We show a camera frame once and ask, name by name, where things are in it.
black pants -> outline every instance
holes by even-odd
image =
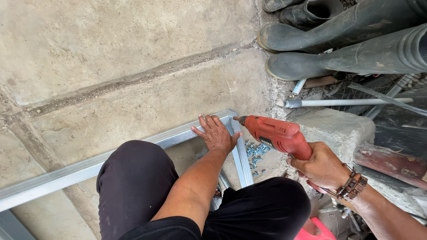
[[[161,147],[132,140],[104,163],[97,179],[102,240],[118,240],[150,221],[178,175]],[[310,201],[294,180],[277,177],[224,191],[218,210],[208,215],[203,239],[293,240],[310,214]]]

right hand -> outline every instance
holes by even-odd
[[[287,163],[305,174],[305,179],[319,187],[337,190],[345,185],[351,171],[323,142],[308,143],[313,150],[308,161],[288,158]]]

cable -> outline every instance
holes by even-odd
[[[415,215],[415,214],[412,214],[412,213],[409,213],[409,212],[407,212],[409,215],[411,215],[412,217],[414,217],[414,218],[418,218],[418,219],[421,219],[421,220],[423,220],[423,221],[425,221],[425,222],[427,222],[427,219],[426,218],[423,218],[423,217],[420,217],[420,216],[418,216],[418,215]]]

bracelet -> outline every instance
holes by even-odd
[[[344,186],[340,187],[336,194],[331,192],[329,189],[324,189],[328,193],[334,195],[338,200],[345,199],[347,201],[355,199],[360,193],[365,189],[368,179],[363,177],[362,174],[356,172],[356,168],[352,169],[347,166],[347,164],[342,164],[345,167],[348,167],[351,170],[351,174]]]

black rubber boot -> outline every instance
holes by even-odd
[[[274,12],[284,7],[302,3],[304,0],[262,0],[263,9],[266,12]]]
[[[343,13],[339,0],[305,0],[284,8],[279,14],[282,23],[308,31]]]
[[[373,38],[327,54],[279,53],[267,71],[282,80],[351,73],[427,72],[427,23]]]
[[[282,23],[267,24],[257,41],[271,52],[321,53],[426,22],[426,0],[363,0],[308,32]]]

